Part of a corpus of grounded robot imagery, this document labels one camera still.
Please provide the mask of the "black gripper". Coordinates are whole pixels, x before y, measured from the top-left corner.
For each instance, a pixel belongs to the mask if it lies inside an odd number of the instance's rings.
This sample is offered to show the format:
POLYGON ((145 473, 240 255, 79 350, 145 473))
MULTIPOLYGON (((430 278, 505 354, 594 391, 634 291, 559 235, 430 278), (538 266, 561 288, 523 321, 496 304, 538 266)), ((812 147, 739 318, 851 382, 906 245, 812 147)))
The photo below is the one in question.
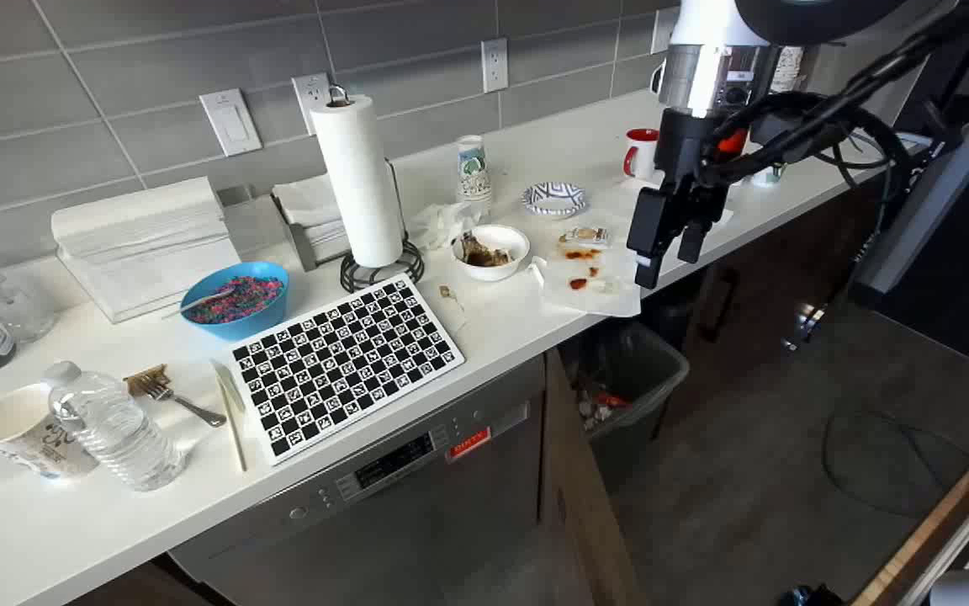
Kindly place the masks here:
POLYGON ((727 188, 699 185, 704 166, 720 161, 724 152, 714 141, 715 117, 693 117, 665 108, 659 117, 654 170, 661 185, 634 197, 625 245, 634 254, 634 284, 653 291, 659 280, 661 254, 674 240, 674 224, 683 227, 683 264, 699 264, 704 240, 724 211, 727 188))

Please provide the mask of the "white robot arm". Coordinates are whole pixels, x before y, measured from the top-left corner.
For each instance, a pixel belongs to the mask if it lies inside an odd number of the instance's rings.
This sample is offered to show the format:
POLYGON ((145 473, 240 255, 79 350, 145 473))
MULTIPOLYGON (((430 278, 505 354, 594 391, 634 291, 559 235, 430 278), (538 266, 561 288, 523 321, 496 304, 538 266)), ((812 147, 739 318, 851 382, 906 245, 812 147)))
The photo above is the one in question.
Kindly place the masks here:
POLYGON ((676 245, 680 264, 699 261, 734 181, 820 152, 826 152, 826 166, 847 172, 837 145, 851 133, 870 134, 891 166, 880 193, 880 224, 893 224, 921 177, 921 156, 910 156, 863 101, 935 51, 969 38, 969 0, 951 0, 944 10, 929 14, 834 95, 773 90, 771 78, 782 46, 854 38, 906 5, 680 0, 654 90, 661 114, 653 166, 661 181, 634 197, 625 235, 640 288, 654 288, 670 245, 676 245))

